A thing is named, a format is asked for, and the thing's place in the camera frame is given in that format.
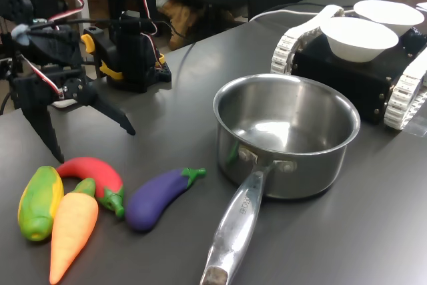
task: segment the saucepan handle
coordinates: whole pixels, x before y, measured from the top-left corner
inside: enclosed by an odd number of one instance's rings
[[[255,166],[234,194],[213,237],[200,285],[231,282],[248,249],[270,169]]]

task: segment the red chili pepper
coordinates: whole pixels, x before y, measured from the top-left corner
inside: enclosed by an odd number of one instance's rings
[[[58,174],[64,177],[78,177],[81,180],[93,178],[96,183],[95,197],[104,207],[122,218],[123,182],[120,175],[107,163],[93,157],[73,158],[57,168]]]

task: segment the toy vegetable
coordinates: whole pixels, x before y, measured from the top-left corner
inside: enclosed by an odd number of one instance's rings
[[[18,207],[18,224],[28,240],[44,240],[52,233],[53,218],[64,187],[55,168],[40,167],[25,188]]]
[[[181,168],[151,179],[132,195],[126,207],[126,222],[134,230],[152,229],[167,205],[184,193],[198,175],[205,173],[204,168]]]
[[[85,247],[98,218],[95,181],[87,178],[64,196],[53,222],[50,283],[58,283]]]
[[[93,178],[96,183],[95,197],[108,210],[115,212],[118,218],[125,215],[123,208],[123,182],[120,175],[107,163],[93,157],[73,158],[57,168],[64,178],[75,176],[84,180]]]

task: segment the white bowl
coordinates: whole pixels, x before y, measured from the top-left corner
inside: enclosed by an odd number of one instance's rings
[[[359,18],[333,17],[323,22],[320,29],[327,36],[332,53],[354,63],[371,61],[399,42],[399,37],[387,27]]]
[[[399,37],[424,21],[424,15],[415,8],[391,1],[359,1],[354,5],[354,11],[363,18],[389,27]]]

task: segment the table surface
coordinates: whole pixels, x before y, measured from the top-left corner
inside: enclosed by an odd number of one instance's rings
[[[358,0],[310,0],[354,4]],[[414,5],[425,0],[395,0]],[[199,284],[207,251],[236,187],[216,166],[212,99],[227,82],[268,72],[287,29],[307,17],[264,17],[167,55],[172,84],[142,95],[98,83],[127,112],[127,135],[90,107],[52,111],[66,159],[93,156],[122,176],[127,196],[174,168],[205,167],[207,176],[179,197],[155,229],[137,234],[101,210],[84,251],[62,284]],[[234,284],[425,284],[427,190],[425,109],[396,134],[362,124],[338,180],[321,198],[265,199]],[[21,237],[19,198],[39,166],[58,166],[20,111],[0,119],[0,277],[2,284],[48,284],[50,243]],[[70,191],[75,180],[65,180]]]

